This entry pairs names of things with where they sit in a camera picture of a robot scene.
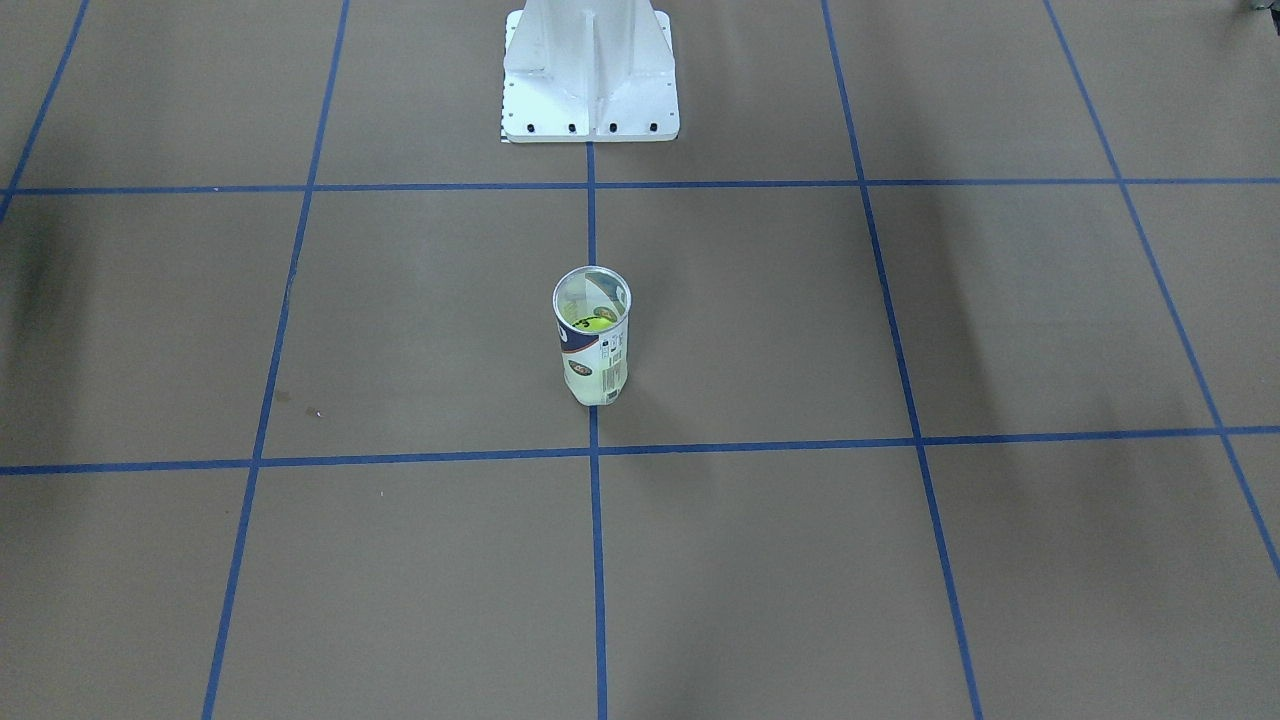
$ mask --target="cylindrical container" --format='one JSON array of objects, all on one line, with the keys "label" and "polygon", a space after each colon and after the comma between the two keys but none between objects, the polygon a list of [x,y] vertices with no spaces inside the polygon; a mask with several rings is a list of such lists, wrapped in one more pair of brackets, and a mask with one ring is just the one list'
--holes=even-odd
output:
[{"label": "cylindrical container", "polygon": [[609,405],[627,382],[631,288],[608,268],[588,265],[556,283],[564,384],[582,405]]}]

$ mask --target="floor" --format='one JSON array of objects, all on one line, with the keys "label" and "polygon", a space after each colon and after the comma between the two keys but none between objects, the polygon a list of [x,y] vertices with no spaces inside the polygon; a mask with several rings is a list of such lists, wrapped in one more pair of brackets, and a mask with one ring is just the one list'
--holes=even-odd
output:
[{"label": "floor", "polygon": [[1276,717],[1267,13],[663,0],[593,147],[517,6],[0,1],[0,716]]}]

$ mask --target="tennis ball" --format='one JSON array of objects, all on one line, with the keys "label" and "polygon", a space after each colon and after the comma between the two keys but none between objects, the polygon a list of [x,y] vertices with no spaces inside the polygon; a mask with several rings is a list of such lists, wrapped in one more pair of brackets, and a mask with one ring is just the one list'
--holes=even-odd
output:
[{"label": "tennis ball", "polygon": [[589,333],[598,333],[609,329],[613,325],[613,320],[603,318],[600,315],[591,315],[589,318],[582,318],[581,320],[573,323],[573,327],[580,331],[586,331]]}]

